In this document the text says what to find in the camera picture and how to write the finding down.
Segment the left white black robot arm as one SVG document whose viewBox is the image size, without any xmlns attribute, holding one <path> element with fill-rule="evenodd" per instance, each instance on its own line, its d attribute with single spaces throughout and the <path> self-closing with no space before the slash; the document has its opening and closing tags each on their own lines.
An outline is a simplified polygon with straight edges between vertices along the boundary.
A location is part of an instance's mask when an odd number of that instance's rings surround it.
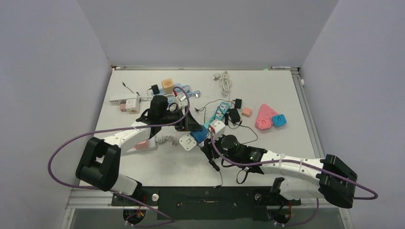
<svg viewBox="0 0 405 229">
<path fill-rule="evenodd" d="M 75 176 L 102 191 L 114 191 L 124 194 L 123 198 L 130 205 L 137 205 L 142 200 L 142 184 L 119 172 L 122 153 L 135 145 L 154 137 L 163 126 L 173 126 L 176 131 L 200 131 L 199 124 L 190 114 L 189 107 L 185 110 L 177 108 L 169 110 L 168 98 L 156 95 L 150 102 L 150 108 L 136 119 L 129 130 L 117 132 L 111 136 L 99 139 L 92 137 L 88 140 Z"/>
</svg>

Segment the salmon pink usb charger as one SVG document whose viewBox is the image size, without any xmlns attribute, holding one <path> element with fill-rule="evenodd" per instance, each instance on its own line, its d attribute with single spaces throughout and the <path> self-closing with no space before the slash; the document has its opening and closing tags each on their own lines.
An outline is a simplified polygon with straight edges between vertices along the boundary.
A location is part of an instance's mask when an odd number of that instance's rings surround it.
<svg viewBox="0 0 405 229">
<path fill-rule="evenodd" d="M 252 113 L 252 109 L 248 107 L 244 107 L 242 110 L 242 116 L 250 117 Z"/>
</svg>

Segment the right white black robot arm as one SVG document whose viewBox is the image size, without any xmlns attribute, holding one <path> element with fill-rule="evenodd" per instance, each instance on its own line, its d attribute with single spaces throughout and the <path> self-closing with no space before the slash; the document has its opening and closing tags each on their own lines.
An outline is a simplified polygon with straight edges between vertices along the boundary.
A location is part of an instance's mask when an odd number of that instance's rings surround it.
<svg viewBox="0 0 405 229">
<path fill-rule="evenodd" d="M 339 157 L 297 158 L 241 144 L 234 135 L 214 142 L 205 139 L 201 151 L 209 160 L 221 158 L 248 173 L 277 175 L 270 190 L 276 204 L 301 198 L 321 198 L 340 208 L 352 208 L 357 174 Z"/>
</svg>

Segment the blue white small adapter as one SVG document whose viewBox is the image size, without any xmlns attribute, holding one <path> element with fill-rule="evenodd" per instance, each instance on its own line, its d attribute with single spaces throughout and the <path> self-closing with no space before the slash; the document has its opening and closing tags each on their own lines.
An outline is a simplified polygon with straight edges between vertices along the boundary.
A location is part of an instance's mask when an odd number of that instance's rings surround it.
<svg viewBox="0 0 405 229">
<path fill-rule="evenodd" d="M 201 142 L 203 142 L 207 136 L 208 136 L 208 131 L 207 129 L 203 128 L 202 130 L 199 131 L 191 131 L 190 135 L 194 138 L 196 141 L 196 144 L 199 145 Z"/>
</svg>

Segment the large black power adapter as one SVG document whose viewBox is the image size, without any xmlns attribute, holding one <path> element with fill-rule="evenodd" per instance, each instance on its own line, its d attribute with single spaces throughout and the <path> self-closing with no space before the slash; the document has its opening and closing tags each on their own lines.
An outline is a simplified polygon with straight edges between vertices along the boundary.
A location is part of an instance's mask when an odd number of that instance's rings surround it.
<svg viewBox="0 0 405 229">
<path fill-rule="evenodd" d="M 236 108 L 231 108 L 228 110 L 228 117 L 232 124 L 237 124 L 241 121 L 240 114 Z"/>
</svg>

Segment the teal power strip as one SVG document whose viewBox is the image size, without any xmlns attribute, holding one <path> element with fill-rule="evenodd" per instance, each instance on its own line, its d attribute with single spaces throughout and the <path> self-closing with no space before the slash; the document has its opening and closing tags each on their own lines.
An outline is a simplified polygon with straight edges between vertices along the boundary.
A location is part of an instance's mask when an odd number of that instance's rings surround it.
<svg viewBox="0 0 405 229">
<path fill-rule="evenodd" d="M 203 126 L 205 128 L 208 128 L 208 126 L 210 125 L 210 123 L 214 122 L 215 120 L 220 120 L 222 121 L 224 119 L 224 115 L 227 113 L 227 111 L 230 109 L 230 104 L 226 103 L 226 102 L 221 102 L 217 108 L 216 111 L 214 112 L 214 114 L 212 115 L 212 117 L 206 121 Z"/>
</svg>

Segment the white charger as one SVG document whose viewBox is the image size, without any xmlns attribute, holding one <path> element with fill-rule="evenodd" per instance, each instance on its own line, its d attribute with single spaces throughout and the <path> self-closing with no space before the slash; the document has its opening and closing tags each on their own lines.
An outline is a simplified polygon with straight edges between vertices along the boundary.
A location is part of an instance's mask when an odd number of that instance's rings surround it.
<svg viewBox="0 0 405 229">
<path fill-rule="evenodd" d="M 179 143 L 185 151 L 191 151 L 197 146 L 196 140 L 190 135 L 186 134 L 179 139 Z"/>
</svg>

